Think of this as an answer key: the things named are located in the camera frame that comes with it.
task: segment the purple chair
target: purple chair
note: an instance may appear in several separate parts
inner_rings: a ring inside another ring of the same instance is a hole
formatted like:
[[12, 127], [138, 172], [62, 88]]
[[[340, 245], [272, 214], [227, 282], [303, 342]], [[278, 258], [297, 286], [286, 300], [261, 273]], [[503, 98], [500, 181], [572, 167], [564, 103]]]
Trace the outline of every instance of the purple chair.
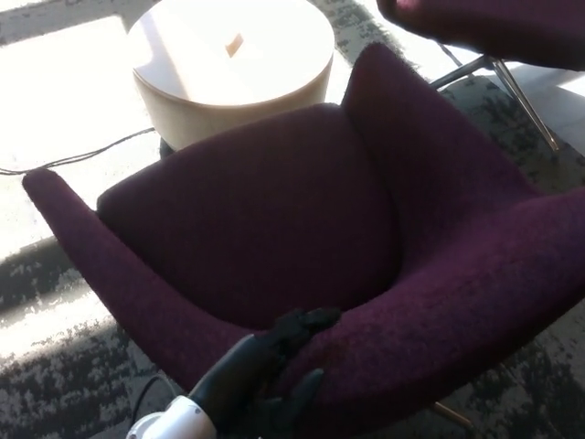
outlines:
[[[378, 0], [382, 15], [399, 26], [440, 42], [459, 64], [434, 81], [439, 89], [488, 68], [524, 108], [553, 151], [554, 134], [544, 125], [503, 59], [564, 70], [585, 70], [585, 3], [580, 0]], [[485, 55], [461, 65], [443, 45]]]
[[207, 139], [107, 190], [24, 186], [138, 346], [190, 388], [293, 307], [338, 305], [301, 437], [372, 432], [492, 368], [585, 295], [585, 190], [544, 196], [381, 45], [341, 106]]

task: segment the chair seat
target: chair seat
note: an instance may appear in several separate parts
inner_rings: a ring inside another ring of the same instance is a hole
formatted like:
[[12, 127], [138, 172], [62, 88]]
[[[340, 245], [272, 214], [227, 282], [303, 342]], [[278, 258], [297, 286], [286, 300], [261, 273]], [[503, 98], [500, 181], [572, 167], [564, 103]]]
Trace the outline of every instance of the chair seat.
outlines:
[[177, 152], [106, 191], [97, 212], [193, 304], [243, 327], [361, 305], [400, 265], [391, 200], [335, 105]]
[[580, 0], [378, 0], [382, 15], [444, 44], [495, 58], [585, 70]]

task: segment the round side table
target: round side table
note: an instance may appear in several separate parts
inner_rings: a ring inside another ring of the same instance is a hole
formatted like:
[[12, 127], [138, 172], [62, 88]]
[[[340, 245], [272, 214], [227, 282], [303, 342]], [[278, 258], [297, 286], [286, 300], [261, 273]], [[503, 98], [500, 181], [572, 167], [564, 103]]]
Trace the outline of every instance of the round side table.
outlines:
[[161, 153], [324, 102], [335, 49], [306, 0], [162, 0], [129, 35]]

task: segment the robotic hand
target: robotic hand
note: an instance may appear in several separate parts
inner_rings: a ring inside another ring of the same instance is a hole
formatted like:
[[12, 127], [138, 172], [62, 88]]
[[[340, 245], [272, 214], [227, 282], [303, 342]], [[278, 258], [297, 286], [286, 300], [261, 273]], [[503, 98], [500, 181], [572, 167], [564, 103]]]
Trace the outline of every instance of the robotic hand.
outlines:
[[305, 375], [286, 398], [262, 399], [262, 392], [316, 333], [340, 316], [337, 309], [296, 310], [280, 317], [272, 330], [244, 337], [187, 396], [139, 420], [126, 439], [282, 439], [313, 400], [324, 372]]

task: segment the table top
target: table top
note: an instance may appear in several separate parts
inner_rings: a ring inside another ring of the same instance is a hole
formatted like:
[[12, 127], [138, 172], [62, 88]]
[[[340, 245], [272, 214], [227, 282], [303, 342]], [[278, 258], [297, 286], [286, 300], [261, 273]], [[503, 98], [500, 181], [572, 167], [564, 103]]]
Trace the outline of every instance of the table top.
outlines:
[[301, 89], [335, 38], [306, 0], [162, 0], [129, 32], [133, 71], [179, 100], [241, 106]]

